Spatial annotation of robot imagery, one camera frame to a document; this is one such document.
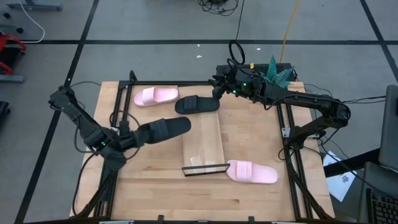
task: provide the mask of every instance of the green plant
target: green plant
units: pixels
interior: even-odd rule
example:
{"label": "green plant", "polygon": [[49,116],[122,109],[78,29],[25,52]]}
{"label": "green plant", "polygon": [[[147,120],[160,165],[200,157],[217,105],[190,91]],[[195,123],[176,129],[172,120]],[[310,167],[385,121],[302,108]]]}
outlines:
{"label": "green plant", "polygon": [[274,85],[279,85],[281,88],[287,88],[290,85],[290,82],[286,81],[289,75],[292,73],[294,67],[285,69],[279,73],[276,72],[276,62],[274,56],[272,56],[271,61],[269,62],[269,67],[267,71],[267,75],[262,74],[263,79]]}

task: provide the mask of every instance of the yellow cable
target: yellow cable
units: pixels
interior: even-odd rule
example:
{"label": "yellow cable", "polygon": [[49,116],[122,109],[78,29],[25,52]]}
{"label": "yellow cable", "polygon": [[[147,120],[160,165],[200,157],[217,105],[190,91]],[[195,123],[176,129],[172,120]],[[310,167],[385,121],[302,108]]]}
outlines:
{"label": "yellow cable", "polygon": [[279,60],[279,63],[282,63],[282,58],[284,57],[285,43],[286,43],[287,34],[289,33],[290,26],[292,26],[294,14],[296,14],[296,10],[297,10],[299,4],[300,4],[300,0],[297,0],[297,1],[296,1],[296,5],[294,6],[294,9],[293,9],[292,16],[290,17],[289,24],[288,24],[288,26],[287,26],[287,30],[286,30],[285,37],[284,37],[284,43],[282,44],[282,52],[280,53],[280,60]]}

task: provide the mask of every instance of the white cable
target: white cable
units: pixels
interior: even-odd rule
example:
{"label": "white cable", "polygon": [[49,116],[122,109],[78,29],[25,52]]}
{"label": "white cable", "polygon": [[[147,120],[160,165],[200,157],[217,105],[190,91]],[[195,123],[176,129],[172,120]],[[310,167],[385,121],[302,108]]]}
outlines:
{"label": "white cable", "polygon": [[42,36],[42,38],[40,38],[40,40],[38,40],[38,41],[21,41],[21,42],[24,43],[24,44],[37,44],[37,43],[40,43],[40,42],[44,39],[45,30],[43,29],[42,26],[40,26],[36,21],[34,21],[34,20],[28,15],[28,13],[25,11],[24,5],[22,4],[21,0],[18,0],[18,1],[19,1],[19,4],[21,5],[22,10],[23,10],[24,13],[26,14],[26,16],[27,16],[29,19],[31,19],[31,21],[34,22],[34,24],[36,24],[36,25],[37,25],[40,29],[42,29],[42,31],[43,31],[43,36]]}

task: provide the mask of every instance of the black floor line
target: black floor line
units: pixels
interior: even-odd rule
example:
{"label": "black floor line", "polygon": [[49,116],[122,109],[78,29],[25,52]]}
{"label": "black floor line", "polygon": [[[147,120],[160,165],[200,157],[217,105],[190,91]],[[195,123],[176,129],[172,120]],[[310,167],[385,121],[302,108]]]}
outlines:
{"label": "black floor line", "polygon": [[[85,40],[98,45],[229,44],[231,40]],[[280,45],[283,40],[238,40],[240,44]],[[40,44],[79,44],[80,40],[43,40]],[[398,40],[287,40],[287,45],[398,45]]]}
{"label": "black floor line", "polygon": [[[89,31],[90,25],[91,25],[91,23],[93,21],[94,14],[95,14],[98,2],[99,2],[99,0],[94,0],[93,1],[93,5],[91,7],[90,14],[88,15],[88,18],[87,18],[87,21],[86,21],[86,24],[85,24],[85,28],[83,29],[83,33],[82,33],[82,35],[80,37],[80,41],[79,41],[78,47],[76,49],[75,56],[73,57],[72,64],[70,65],[69,72],[68,72],[68,75],[67,75],[66,80],[65,80],[65,84],[64,84],[65,86],[69,86],[70,82],[72,81],[73,74],[75,73],[77,64],[79,62],[79,58],[80,58],[80,55],[81,55],[81,52],[82,52],[83,46],[84,46],[84,41],[87,38],[88,31]],[[50,149],[50,144],[51,144],[53,135],[55,133],[55,129],[57,128],[57,124],[58,124],[59,118],[60,118],[60,112],[59,111],[55,111],[54,115],[53,115],[53,117],[51,119],[50,127],[49,127],[49,129],[47,131],[47,134],[45,135],[43,146],[42,146],[42,148],[40,150],[40,153],[39,153],[39,158],[37,159],[37,162],[36,162],[36,165],[34,167],[32,176],[30,177],[30,181],[29,181],[29,184],[27,186],[24,198],[22,199],[21,205],[19,207],[15,223],[20,224],[20,223],[23,223],[24,220],[25,220],[26,213],[27,213],[27,211],[29,209],[30,201],[32,200],[33,193],[35,191],[37,182],[39,181],[40,173],[41,173],[41,171],[43,169],[45,158],[47,157],[47,153],[48,153],[48,151]]]}
{"label": "black floor line", "polygon": [[383,36],[381,35],[381,32],[376,24],[376,21],[373,18],[373,15],[369,9],[368,4],[366,3],[365,0],[360,0],[361,1],[361,5],[363,7],[363,10],[365,11],[366,16],[369,19],[369,22],[372,26],[372,29],[374,31],[374,34],[376,35],[378,41],[380,41],[381,43],[381,49],[384,52],[384,55],[386,56],[387,62],[390,65],[390,68],[392,70],[392,73],[394,74],[396,80],[398,81],[398,68],[397,68],[397,64],[395,63],[394,58],[391,55],[390,50],[388,49],[388,46],[386,45],[386,42],[384,41]]}

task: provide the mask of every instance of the black slide sandal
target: black slide sandal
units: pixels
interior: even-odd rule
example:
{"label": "black slide sandal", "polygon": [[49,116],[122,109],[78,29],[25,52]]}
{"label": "black slide sandal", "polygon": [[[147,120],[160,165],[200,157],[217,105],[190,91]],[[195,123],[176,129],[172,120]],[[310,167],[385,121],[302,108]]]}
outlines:
{"label": "black slide sandal", "polygon": [[186,117],[159,119],[141,125],[138,130],[150,131],[150,138],[146,143],[155,144],[188,132],[191,130],[191,121]]}
{"label": "black slide sandal", "polygon": [[187,96],[175,103],[175,112],[179,114],[194,114],[212,112],[220,108],[220,102],[212,97],[198,95]]}

